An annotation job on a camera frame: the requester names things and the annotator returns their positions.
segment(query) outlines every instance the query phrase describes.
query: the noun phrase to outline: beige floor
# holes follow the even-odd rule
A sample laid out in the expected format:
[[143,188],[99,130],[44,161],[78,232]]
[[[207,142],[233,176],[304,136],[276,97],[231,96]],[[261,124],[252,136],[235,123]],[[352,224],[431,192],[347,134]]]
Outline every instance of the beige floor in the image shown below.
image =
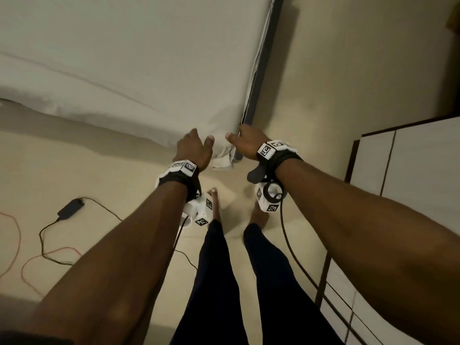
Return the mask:
[[[459,47],[444,24],[454,2],[285,0],[254,124],[295,145],[307,162],[343,178],[352,141],[361,133],[451,109],[460,75]],[[23,231],[17,262],[0,281],[0,322],[9,327],[40,300],[20,279],[21,266],[39,254],[38,231],[77,196],[93,196],[125,217],[152,191],[174,150],[2,102],[0,155],[0,211],[14,215]],[[247,335],[251,344],[261,344],[255,276],[241,242],[254,201],[246,174],[254,165],[243,161],[232,172],[205,171],[201,183],[220,191]],[[323,245],[291,200],[285,218],[294,250],[319,280]],[[115,224],[110,214],[88,203],[72,220],[50,228],[47,249],[72,245],[84,252]],[[3,271],[15,252],[17,234],[6,218],[0,218],[0,228]],[[190,228],[178,245],[195,263],[204,233]],[[287,253],[278,215],[266,235]],[[57,257],[74,258],[72,253]],[[314,297],[313,287],[291,262],[300,284]],[[35,259],[24,274],[46,293],[65,271]],[[185,257],[174,255],[147,344],[168,343],[194,275]]]

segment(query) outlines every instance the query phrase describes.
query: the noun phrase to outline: mattress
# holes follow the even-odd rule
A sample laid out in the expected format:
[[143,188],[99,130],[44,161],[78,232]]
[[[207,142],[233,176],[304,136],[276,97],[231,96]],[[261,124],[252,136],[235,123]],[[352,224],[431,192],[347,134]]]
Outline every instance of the mattress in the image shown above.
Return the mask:
[[273,0],[0,0],[0,98],[231,162]]

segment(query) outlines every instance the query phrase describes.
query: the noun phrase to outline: black wrist strap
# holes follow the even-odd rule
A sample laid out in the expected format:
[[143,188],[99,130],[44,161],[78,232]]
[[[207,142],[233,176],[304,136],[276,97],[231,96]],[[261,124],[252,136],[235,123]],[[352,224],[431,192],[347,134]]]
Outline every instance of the black wrist strap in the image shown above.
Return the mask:
[[187,186],[188,192],[186,202],[190,202],[196,199],[199,195],[201,195],[201,184],[198,179],[199,172],[200,171],[197,169],[191,177],[187,176],[181,171],[168,173],[160,179],[158,186],[167,182],[179,182],[181,184],[184,184],[185,186]]
[[253,184],[260,183],[265,179],[265,177],[267,177],[268,180],[279,181],[276,177],[275,171],[282,162],[288,159],[297,159],[302,161],[300,156],[290,150],[276,151],[269,160],[262,155],[257,154],[257,159],[259,161],[259,165],[247,174],[247,181]]

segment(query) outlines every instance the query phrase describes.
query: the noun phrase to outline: pants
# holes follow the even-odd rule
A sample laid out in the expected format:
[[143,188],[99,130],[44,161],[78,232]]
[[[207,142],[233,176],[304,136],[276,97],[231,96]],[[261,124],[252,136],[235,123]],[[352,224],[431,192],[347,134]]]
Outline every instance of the pants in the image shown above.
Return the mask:
[[[343,345],[297,283],[286,256],[268,241],[260,227],[250,224],[243,237],[257,277],[264,345]],[[211,222],[206,234],[195,284],[171,344],[248,344],[240,291],[217,220]]]

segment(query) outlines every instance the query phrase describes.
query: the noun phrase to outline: forearm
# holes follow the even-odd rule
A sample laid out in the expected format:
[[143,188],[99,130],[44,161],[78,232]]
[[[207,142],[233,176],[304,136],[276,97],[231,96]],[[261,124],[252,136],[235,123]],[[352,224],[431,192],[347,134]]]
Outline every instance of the forearm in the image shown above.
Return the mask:
[[159,186],[61,278],[25,330],[76,344],[121,343],[170,258],[186,196],[180,183]]
[[459,316],[460,306],[454,292],[460,287],[457,235],[400,203],[299,160],[283,162],[276,175],[334,260],[379,313],[410,333],[421,320],[439,323],[441,317],[444,325],[438,324],[438,334],[452,336],[452,328],[450,334],[446,329]]

